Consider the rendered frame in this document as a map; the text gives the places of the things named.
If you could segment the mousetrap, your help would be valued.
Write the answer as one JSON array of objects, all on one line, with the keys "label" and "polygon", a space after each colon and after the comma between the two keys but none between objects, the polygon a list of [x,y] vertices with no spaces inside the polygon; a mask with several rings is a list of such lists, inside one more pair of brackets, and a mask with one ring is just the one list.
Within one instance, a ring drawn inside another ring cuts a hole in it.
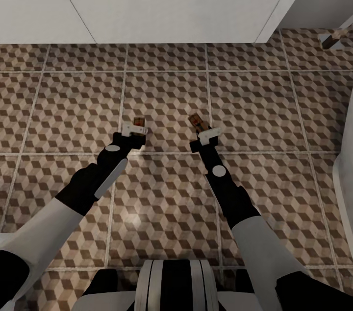
[{"label": "mousetrap", "polygon": [[194,113],[193,115],[191,115],[188,120],[191,122],[197,133],[209,130],[198,113]]},{"label": "mousetrap", "polygon": [[134,125],[145,127],[145,118],[134,118]]}]

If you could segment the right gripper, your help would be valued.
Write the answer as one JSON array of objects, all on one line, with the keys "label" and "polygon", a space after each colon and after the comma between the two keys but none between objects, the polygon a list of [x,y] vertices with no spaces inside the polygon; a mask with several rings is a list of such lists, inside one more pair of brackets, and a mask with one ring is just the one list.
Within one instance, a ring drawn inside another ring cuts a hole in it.
[{"label": "right gripper", "polygon": [[[208,126],[208,129],[212,129]],[[209,152],[216,152],[215,146],[218,145],[218,137],[213,137],[209,139],[209,144],[203,145],[201,144],[200,140],[195,140],[190,142],[192,153],[199,152],[201,158],[203,159],[204,155]]]}]

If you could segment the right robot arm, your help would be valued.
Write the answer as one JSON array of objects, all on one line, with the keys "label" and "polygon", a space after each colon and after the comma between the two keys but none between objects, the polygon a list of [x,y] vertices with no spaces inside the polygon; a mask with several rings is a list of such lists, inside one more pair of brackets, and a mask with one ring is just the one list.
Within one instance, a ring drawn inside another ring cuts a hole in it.
[{"label": "right robot arm", "polygon": [[206,182],[233,233],[262,311],[353,311],[353,296],[313,279],[280,241],[238,187],[215,146],[223,128],[198,133],[190,142],[208,174]]}]

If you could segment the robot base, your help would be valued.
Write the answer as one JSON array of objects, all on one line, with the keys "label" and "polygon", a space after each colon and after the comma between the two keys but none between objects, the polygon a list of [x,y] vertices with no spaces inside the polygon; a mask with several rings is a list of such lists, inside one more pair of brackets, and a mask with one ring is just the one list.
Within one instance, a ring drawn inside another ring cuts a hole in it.
[{"label": "robot base", "polygon": [[[256,298],[247,269],[236,271],[235,291],[225,291],[216,285],[219,311],[262,311]],[[117,292],[116,269],[101,269],[71,311],[134,311],[137,285],[128,291]]]}]

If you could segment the robot trunk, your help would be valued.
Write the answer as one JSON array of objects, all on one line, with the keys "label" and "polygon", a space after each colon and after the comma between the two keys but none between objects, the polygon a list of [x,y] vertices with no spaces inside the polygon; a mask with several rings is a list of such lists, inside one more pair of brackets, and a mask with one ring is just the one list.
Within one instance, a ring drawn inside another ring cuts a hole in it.
[{"label": "robot trunk", "polygon": [[146,260],[138,278],[134,311],[219,311],[208,260]]}]

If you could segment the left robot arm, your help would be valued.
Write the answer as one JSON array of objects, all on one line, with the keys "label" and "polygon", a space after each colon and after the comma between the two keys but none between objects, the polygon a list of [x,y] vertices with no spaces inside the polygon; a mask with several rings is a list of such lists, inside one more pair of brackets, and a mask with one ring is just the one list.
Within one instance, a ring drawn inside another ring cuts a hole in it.
[{"label": "left robot arm", "polygon": [[113,142],[19,230],[0,244],[0,309],[15,302],[42,276],[94,202],[128,165],[127,155],[146,143],[148,129],[124,124]]}]

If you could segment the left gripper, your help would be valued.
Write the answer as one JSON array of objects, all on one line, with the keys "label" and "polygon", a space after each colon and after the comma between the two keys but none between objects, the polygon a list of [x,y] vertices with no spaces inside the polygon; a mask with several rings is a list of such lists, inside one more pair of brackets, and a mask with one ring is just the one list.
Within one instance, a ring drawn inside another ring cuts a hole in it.
[{"label": "left gripper", "polygon": [[113,133],[113,142],[116,141],[124,141],[128,143],[130,146],[130,150],[132,149],[141,149],[142,145],[146,143],[146,135],[136,135],[132,134],[130,137],[122,136],[120,132]]}]

